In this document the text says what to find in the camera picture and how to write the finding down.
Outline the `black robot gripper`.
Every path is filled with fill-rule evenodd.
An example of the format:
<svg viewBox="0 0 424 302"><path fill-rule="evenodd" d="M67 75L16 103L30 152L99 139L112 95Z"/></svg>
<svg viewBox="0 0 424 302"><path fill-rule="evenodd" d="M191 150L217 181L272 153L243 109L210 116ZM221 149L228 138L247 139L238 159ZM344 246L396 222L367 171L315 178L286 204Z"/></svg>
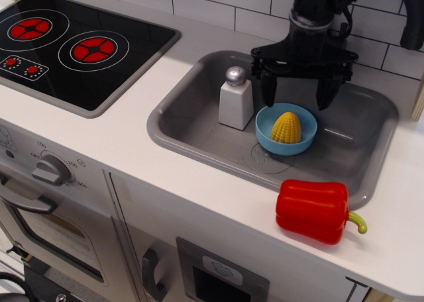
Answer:
<svg viewBox="0 0 424 302"><path fill-rule="evenodd" d="M344 40L333 39L327 30L290 26L289 34L275 44L251 50L251 74L260 79L263 103L274 105L278 77L318 79L316 101L327 109L341 85L352 77L358 54L345 49Z"/></svg>

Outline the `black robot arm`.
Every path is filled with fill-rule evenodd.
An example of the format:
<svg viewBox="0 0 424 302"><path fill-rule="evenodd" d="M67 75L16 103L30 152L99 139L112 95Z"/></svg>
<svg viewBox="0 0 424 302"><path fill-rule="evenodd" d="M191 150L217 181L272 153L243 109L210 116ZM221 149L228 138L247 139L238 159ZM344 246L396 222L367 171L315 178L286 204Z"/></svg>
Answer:
<svg viewBox="0 0 424 302"><path fill-rule="evenodd" d="M326 109L341 85L352 77L358 59L345 50L352 28L348 5L354 0L294 0L288 35L281 41L253 48L251 74L260 80L262 100L274 104L279 77L316 79L317 106Z"/></svg>

